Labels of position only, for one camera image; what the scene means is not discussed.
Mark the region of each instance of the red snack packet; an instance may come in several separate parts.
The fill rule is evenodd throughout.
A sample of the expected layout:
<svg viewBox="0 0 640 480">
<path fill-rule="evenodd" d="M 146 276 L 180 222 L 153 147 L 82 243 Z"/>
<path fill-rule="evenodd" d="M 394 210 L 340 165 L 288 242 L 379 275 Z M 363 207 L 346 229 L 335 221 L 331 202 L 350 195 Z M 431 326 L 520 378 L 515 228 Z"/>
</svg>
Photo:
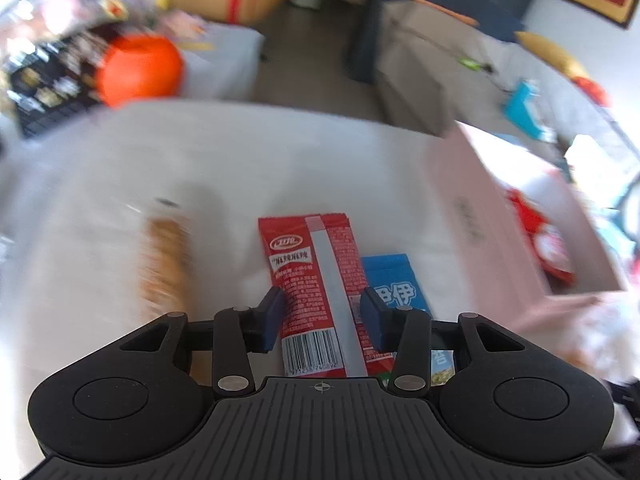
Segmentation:
<svg viewBox="0 0 640 480">
<path fill-rule="evenodd" d="M 387 375 L 360 321 L 367 279 L 344 214 L 260 218 L 273 285 L 287 294 L 282 332 L 285 374 L 292 377 Z"/>
<path fill-rule="evenodd" d="M 511 187 L 506 192 L 542 269 L 572 285 L 575 274 L 560 231 L 519 190 Z"/>
</svg>

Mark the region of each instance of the ribbed black surface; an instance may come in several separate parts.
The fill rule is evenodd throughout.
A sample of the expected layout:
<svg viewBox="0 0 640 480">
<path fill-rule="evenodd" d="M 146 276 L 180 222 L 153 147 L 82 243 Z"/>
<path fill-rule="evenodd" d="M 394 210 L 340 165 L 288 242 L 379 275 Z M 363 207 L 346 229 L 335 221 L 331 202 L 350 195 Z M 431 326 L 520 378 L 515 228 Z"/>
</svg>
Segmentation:
<svg viewBox="0 0 640 480">
<path fill-rule="evenodd" d="M 319 391 L 314 386 L 331 386 Z M 268 379 L 257 394 L 222 400 L 191 440 L 142 464 L 95 467 L 49 458 L 30 480 L 607 480 L 594 458 L 527 468 L 459 444 L 421 400 L 373 379 Z"/>
</svg>

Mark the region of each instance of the brand logo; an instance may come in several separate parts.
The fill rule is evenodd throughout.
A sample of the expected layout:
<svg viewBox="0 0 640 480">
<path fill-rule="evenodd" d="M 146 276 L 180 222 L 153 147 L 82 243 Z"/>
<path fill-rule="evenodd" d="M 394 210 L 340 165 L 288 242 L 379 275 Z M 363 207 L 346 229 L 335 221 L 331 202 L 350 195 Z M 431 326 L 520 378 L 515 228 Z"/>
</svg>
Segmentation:
<svg viewBox="0 0 640 480">
<path fill-rule="evenodd" d="M 282 235 L 271 240 L 269 247 L 274 251 L 286 251 L 298 247 L 302 243 L 302 236 Z"/>
</svg>

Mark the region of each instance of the cardboard box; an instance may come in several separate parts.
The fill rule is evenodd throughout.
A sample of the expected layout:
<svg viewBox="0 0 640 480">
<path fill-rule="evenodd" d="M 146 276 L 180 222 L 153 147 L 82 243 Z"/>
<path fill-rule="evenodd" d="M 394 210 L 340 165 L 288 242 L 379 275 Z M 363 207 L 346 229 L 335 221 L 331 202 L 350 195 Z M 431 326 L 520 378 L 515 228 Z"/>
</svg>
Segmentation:
<svg viewBox="0 0 640 480">
<path fill-rule="evenodd" d="M 462 123 L 428 157 L 479 314 L 519 332 L 626 297 L 623 273 L 557 168 Z M 577 275 L 571 288 L 551 290 L 500 182 L 521 190 L 558 228 Z"/>
</svg>

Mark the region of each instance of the orange balloon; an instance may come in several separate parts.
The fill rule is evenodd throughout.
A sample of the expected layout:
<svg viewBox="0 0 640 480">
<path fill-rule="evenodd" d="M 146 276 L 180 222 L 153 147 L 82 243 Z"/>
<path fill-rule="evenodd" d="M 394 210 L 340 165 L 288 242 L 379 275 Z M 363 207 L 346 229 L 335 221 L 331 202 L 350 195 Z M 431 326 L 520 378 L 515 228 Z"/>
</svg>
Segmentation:
<svg viewBox="0 0 640 480">
<path fill-rule="evenodd" d="M 114 40 L 96 73 L 98 92 L 110 107 L 134 99 L 173 96 L 180 90 L 184 63 L 167 38 L 133 34 Z"/>
</svg>

